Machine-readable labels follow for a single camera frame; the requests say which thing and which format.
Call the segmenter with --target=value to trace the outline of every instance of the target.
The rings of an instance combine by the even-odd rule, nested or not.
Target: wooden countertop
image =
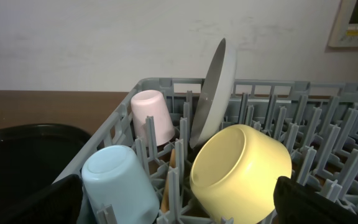
[[[94,134],[126,95],[123,92],[0,91],[0,129],[58,123]]]

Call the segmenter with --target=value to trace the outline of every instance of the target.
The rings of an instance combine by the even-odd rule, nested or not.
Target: yellow bowl
[[[291,177],[283,144],[249,126],[233,125],[200,150],[190,173],[194,195],[216,222],[257,223],[274,209],[278,177]]]

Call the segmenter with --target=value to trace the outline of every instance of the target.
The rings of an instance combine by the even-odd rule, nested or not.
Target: cup
[[[258,223],[274,209],[278,177],[291,176],[291,157],[280,142],[249,126],[233,125],[200,150],[190,172],[196,198],[216,222]]]
[[[165,144],[175,135],[172,120],[164,96],[157,90],[146,90],[131,99],[132,119],[136,136],[143,137],[148,145],[146,118],[154,117],[155,140],[157,146]]]
[[[118,223],[151,224],[159,200],[134,151],[109,146],[95,152],[82,168],[82,179],[93,213],[111,205]]]

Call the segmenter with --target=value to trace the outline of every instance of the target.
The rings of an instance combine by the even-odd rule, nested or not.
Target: white plate
[[[221,41],[209,66],[191,127],[190,147],[205,143],[222,122],[236,75],[236,49]]]

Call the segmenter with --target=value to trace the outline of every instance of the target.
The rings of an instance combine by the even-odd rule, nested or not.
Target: black object
[[[52,184],[90,137],[61,124],[0,130],[0,212]]]
[[[358,224],[358,215],[288,177],[278,178],[273,197],[279,224]]]
[[[74,224],[81,210],[82,181],[69,175],[0,213],[0,224]]]

